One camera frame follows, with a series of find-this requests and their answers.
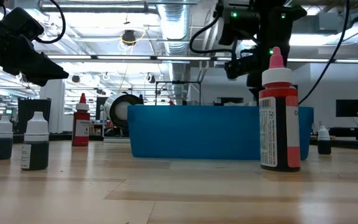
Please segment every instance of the red bottle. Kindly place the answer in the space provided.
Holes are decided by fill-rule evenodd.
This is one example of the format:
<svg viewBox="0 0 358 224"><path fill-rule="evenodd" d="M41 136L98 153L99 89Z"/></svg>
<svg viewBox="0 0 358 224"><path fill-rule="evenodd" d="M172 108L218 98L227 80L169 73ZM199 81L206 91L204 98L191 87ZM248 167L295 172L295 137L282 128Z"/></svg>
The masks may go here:
<svg viewBox="0 0 358 224"><path fill-rule="evenodd" d="M298 90L292 71L283 66L280 48L273 49L270 67L262 74L259 92L260 166L263 169L300 170Z"/></svg>
<svg viewBox="0 0 358 224"><path fill-rule="evenodd" d="M77 112L74 112L73 119L73 137L72 146L88 146L90 142L90 119L88 113L90 106L86 104L85 94L81 95L80 103L75 106Z"/></svg>

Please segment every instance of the desk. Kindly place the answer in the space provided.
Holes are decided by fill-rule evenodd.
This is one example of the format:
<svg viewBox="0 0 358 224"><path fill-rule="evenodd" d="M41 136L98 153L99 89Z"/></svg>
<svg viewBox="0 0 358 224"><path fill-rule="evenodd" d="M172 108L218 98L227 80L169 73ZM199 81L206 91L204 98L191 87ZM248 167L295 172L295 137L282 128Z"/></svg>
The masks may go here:
<svg viewBox="0 0 358 224"><path fill-rule="evenodd" d="M310 156L297 173L258 161L138 159L128 144L50 143L49 168L0 161L0 223L358 223L358 150Z"/></svg>
<svg viewBox="0 0 358 224"><path fill-rule="evenodd" d="M329 135L336 137L355 137L358 140L358 128L330 128Z"/></svg>

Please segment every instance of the barcode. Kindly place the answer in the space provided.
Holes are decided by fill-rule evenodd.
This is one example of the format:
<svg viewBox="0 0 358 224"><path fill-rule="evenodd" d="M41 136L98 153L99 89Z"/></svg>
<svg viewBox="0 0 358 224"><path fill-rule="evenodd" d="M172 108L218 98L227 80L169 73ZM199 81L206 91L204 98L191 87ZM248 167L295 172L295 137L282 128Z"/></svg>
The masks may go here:
<svg viewBox="0 0 358 224"><path fill-rule="evenodd" d="M260 108L269 108L270 107L270 100L261 100L259 102Z"/></svg>
<svg viewBox="0 0 358 224"><path fill-rule="evenodd" d="M262 152L260 161L263 162L263 163L267 163L267 162L268 162L268 161L267 161L267 152Z"/></svg>

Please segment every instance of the small bottle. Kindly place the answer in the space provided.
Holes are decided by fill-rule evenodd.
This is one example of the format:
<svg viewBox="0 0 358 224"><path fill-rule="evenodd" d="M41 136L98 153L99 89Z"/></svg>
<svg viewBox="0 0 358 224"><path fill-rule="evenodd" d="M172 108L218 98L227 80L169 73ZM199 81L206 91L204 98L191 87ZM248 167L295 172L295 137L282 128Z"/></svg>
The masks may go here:
<svg viewBox="0 0 358 224"><path fill-rule="evenodd" d="M11 158L12 146L12 123L9 121L8 116L2 116L0 120L0 160Z"/></svg>
<svg viewBox="0 0 358 224"><path fill-rule="evenodd" d="M76 104L73 116L72 146L88 146L90 143L90 106L86 104L85 93L81 94L80 102Z"/></svg>
<svg viewBox="0 0 358 224"><path fill-rule="evenodd" d="M49 132L48 121L42 112L34 112L34 116L27 122L22 147L22 170L43 170L48 167Z"/></svg>
<svg viewBox="0 0 358 224"><path fill-rule="evenodd" d="M260 166L263 169L300 170L298 91L292 71L285 68L280 48L273 48L270 67L262 74L259 92Z"/></svg>
<svg viewBox="0 0 358 224"><path fill-rule="evenodd" d="M318 154L330 155L331 154L331 140L329 132L324 125L320 126L317 137Z"/></svg>

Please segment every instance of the white round object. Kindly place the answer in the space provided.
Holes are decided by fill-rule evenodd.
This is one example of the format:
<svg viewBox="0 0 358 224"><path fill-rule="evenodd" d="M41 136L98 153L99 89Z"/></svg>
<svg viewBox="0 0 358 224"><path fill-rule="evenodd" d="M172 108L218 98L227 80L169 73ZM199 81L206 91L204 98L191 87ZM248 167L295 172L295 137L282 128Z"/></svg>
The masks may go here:
<svg viewBox="0 0 358 224"><path fill-rule="evenodd" d="M88 110L90 110L90 106L87 105L86 103L77 103L75 105L75 109L76 110L86 110L86 111L88 111Z"/></svg>
<svg viewBox="0 0 358 224"><path fill-rule="evenodd" d="M48 121L44 119L44 115L40 111L34 112L34 116L27 122L27 129L24 134L26 136L45 136L49 135Z"/></svg>
<svg viewBox="0 0 358 224"><path fill-rule="evenodd" d="M269 83L292 83L292 70L289 68L272 68L262 73L262 85Z"/></svg>
<svg viewBox="0 0 358 224"><path fill-rule="evenodd" d="M12 131L12 123L9 121L8 116L2 116L0 119L0 134L11 134Z"/></svg>
<svg viewBox="0 0 358 224"><path fill-rule="evenodd" d="M117 106L114 109L114 112L119 119L124 121L128 119L128 106L132 106L132 105L129 102L125 102L125 101L117 104Z"/></svg>
<svg viewBox="0 0 358 224"><path fill-rule="evenodd" d="M317 140L329 141L329 131L324 125L321 125L320 130L318 130Z"/></svg>

